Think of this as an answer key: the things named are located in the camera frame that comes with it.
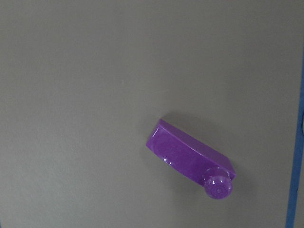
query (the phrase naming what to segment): purple toy block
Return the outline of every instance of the purple toy block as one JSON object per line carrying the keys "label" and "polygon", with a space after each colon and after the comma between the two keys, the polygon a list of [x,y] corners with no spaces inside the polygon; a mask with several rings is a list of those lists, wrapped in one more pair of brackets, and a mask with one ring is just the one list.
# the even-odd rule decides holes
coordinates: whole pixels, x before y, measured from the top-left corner
{"label": "purple toy block", "polygon": [[231,181],[236,174],[229,159],[162,119],[146,146],[175,170],[203,186],[210,197],[222,199],[232,192]]}

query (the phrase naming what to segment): gray table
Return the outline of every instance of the gray table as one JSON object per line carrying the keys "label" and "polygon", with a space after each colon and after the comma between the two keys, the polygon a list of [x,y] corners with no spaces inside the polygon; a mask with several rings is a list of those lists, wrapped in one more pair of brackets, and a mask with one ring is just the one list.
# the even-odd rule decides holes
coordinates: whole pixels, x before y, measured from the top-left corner
{"label": "gray table", "polygon": [[[303,1],[1,1],[2,228],[283,228],[303,25]],[[232,160],[229,198],[145,147],[161,117]]]}

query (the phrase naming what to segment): round purple knob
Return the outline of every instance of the round purple knob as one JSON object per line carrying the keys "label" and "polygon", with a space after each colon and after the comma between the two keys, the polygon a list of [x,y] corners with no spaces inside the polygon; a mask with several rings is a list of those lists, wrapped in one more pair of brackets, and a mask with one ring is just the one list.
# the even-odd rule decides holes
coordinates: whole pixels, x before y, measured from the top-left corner
{"label": "round purple knob", "polygon": [[214,199],[223,199],[232,192],[232,183],[229,173],[221,168],[211,168],[204,175],[206,193]]}

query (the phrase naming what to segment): blue stripe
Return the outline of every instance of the blue stripe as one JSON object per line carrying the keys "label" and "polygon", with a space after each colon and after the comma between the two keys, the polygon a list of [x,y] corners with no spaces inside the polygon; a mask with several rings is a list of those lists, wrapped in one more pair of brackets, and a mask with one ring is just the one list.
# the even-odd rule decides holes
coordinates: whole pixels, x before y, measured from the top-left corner
{"label": "blue stripe", "polygon": [[296,202],[298,197],[298,188],[300,182],[303,145],[304,145],[304,136],[302,130],[303,116],[304,116],[304,57],[303,57],[302,81],[301,81],[300,102],[299,102],[299,111],[298,111],[298,122],[296,127],[296,136],[295,136],[295,145],[294,145],[294,161],[293,161],[293,169],[290,180],[289,201],[288,201],[285,228],[293,228],[295,221],[294,220],[295,210],[296,210]]}

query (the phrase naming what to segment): rectangular purple body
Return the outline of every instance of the rectangular purple body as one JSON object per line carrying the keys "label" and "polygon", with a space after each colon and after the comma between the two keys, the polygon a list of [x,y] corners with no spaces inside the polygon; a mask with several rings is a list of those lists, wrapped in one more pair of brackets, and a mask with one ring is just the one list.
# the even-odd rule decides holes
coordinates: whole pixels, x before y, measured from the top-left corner
{"label": "rectangular purple body", "polygon": [[164,162],[199,185],[204,185],[203,175],[213,167],[226,170],[231,180],[236,176],[226,156],[162,119],[152,131],[146,145]]}

